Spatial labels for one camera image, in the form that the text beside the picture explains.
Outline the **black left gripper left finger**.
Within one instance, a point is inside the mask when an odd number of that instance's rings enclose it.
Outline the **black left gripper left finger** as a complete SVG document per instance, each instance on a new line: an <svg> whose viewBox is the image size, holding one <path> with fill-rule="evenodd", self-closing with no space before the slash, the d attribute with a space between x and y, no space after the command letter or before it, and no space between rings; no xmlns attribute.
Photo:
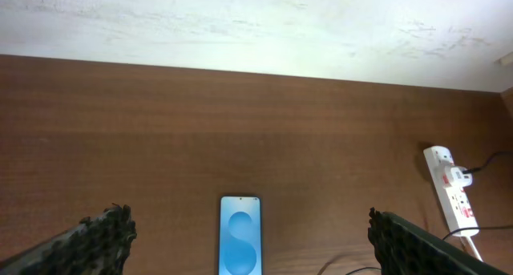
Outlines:
<svg viewBox="0 0 513 275"><path fill-rule="evenodd" d="M95 218L1 262L1 275L121 274L137 237L128 205L113 204Z"/></svg>

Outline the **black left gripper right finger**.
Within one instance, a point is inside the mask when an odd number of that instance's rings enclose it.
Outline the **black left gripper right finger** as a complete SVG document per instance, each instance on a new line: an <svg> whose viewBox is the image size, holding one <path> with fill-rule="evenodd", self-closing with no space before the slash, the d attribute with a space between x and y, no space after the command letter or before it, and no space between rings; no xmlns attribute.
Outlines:
<svg viewBox="0 0 513 275"><path fill-rule="evenodd" d="M392 213L370 209L368 239L383 275L506 275Z"/></svg>

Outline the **blue Galaxy smartphone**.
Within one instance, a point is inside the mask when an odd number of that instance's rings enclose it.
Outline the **blue Galaxy smartphone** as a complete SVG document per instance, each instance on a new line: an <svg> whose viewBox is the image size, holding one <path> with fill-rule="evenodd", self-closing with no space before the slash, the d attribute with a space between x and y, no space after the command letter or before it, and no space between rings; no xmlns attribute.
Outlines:
<svg viewBox="0 0 513 275"><path fill-rule="evenodd" d="M262 275L261 200L220 199L219 275Z"/></svg>

